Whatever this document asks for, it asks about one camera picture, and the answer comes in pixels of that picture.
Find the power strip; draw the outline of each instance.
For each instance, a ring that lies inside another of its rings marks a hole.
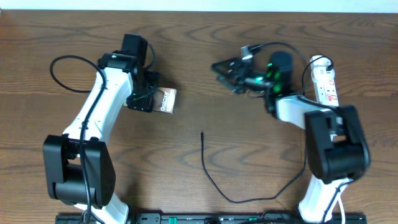
[[[310,62],[321,57],[313,56]],[[327,58],[321,58],[311,64],[311,78],[315,89],[317,102],[323,105],[338,106],[337,91],[335,85],[335,70],[327,71],[331,62]]]

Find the white background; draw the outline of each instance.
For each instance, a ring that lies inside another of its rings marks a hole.
[[[2,9],[393,12],[398,0],[0,0]]]

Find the wood grain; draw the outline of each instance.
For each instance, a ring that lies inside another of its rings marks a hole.
[[[263,212],[292,209],[310,172],[275,201],[233,205],[274,195],[303,161],[303,132],[269,116],[261,100],[237,96],[215,81],[214,62],[239,55],[247,44],[284,41],[305,55],[335,61],[340,102],[357,107],[372,155],[366,176],[344,193],[345,209],[369,223],[398,217],[398,15],[121,11],[3,11],[0,17],[0,223],[53,223],[77,212],[50,200],[42,144],[60,134],[86,95],[59,87],[49,64],[60,55],[96,60],[120,48],[124,33],[155,48],[161,86],[178,89],[175,114],[123,108],[109,151],[116,193],[134,208],[163,212]],[[270,48],[258,62],[266,62]],[[295,62],[295,76],[302,65]],[[66,60],[55,73],[68,86],[91,89],[94,71]]]

